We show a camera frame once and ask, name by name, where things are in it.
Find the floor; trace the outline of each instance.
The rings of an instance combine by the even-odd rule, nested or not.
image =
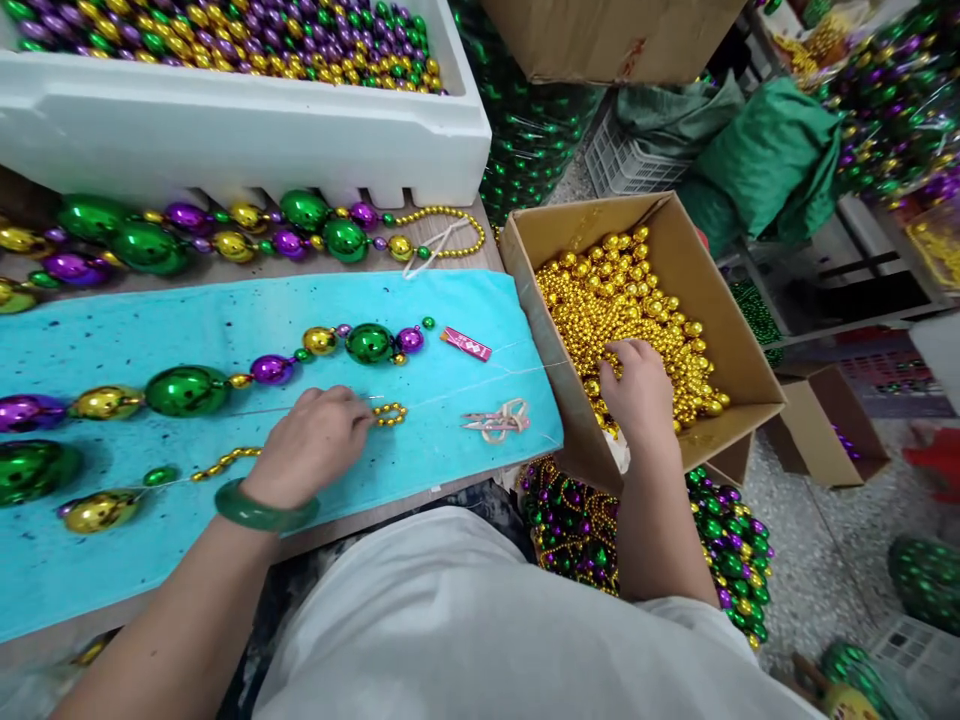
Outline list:
[[[596,197],[579,152],[552,203]],[[900,534],[960,542],[960,517],[929,498],[924,478],[900,457],[912,442],[904,420],[878,420],[893,458],[863,488],[830,491],[788,474],[759,433],[744,497],[770,528],[777,551],[767,608],[766,669],[785,668],[790,653],[818,657],[835,638],[869,646],[885,621],[900,611],[886,571],[886,553]]]

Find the green bracelet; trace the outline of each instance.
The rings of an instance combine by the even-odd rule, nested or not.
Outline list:
[[[217,512],[237,525],[265,532],[290,532],[313,520],[320,509],[316,498],[311,498],[310,502],[295,510],[262,505],[244,494],[240,489],[242,481],[243,478],[240,478],[224,483],[214,498]]]

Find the table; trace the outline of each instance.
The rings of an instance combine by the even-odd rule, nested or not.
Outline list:
[[[408,205],[404,210],[395,211],[394,214],[400,216],[415,209],[412,205]],[[479,197],[469,208],[462,209],[473,215],[484,228],[487,233],[487,242],[480,248],[479,252],[465,258],[439,261],[428,272],[432,272],[433,267],[437,268],[439,272],[445,269],[462,270],[470,268],[503,272],[500,253],[497,251],[493,232]],[[433,235],[443,232],[451,222],[453,222],[453,219],[447,216],[428,216],[410,226],[390,230],[382,229],[382,231],[385,237],[396,234],[406,235],[416,246]],[[457,230],[451,240],[448,241],[447,247],[469,247],[473,245],[475,240],[476,235],[473,230],[467,227]],[[5,276],[23,279],[28,272],[36,269],[37,264],[34,261],[10,255],[4,256],[2,274]],[[235,265],[224,261],[222,258],[201,256],[194,267],[177,277],[159,278],[131,274],[122,278],[121,282],[106,288],[99,288],[96,292],[101,294],[140,292],[255,278],[282,278],[330,272],[396,271],[402,269],[403,264],[395,261],[388,253],[375,250],[371,250],[368,258],[357,265],[344,265],[330,255],[317,253],[311,254],[307,260],[300,263],[294,263],[282,257],[258,256],[256,260],[245,265]],[[66,299],[69,298],[70,294],[69,292],[60,293],[59,297]],[[492,468],[489,472],[460,478],[402,500],[386,503],[371,510],[349,515],[291,535],[284,538],[277,562],[352,535],[384,520],[401,515],[408,510],[425,505],[432,500],[452,495],[465,487],[485,480],[495,474],[497,470],[499,469]],[[0,644],[0,669],[23,667],[27,664],[36,666],[60,661],[67,653],[96,635],[130,622],[146,607],[151,595],[152,591],[142,593],[123,602],[109,605]]]

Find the hand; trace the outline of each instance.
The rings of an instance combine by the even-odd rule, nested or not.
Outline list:
[[[673,385],[660,354],[643,340],[609,343],[623,376],[617,380],[607,362],[600,363],[600,392],[607,409],[631,448],[679,450],[673,432]]]
[[[270,507],[300,507],[360,458],[372,424],[373,411],[350,388],[306,390],[270,431],[243,492]]]

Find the forearm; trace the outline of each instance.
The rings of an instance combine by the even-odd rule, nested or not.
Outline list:
[[[249,638],[278,543],[275,534],[216,516],[53,720],[212,718]]]
[[[680,449],[634,451],[617,514],[620,596],[680,596],[719,607],[683,481]]]

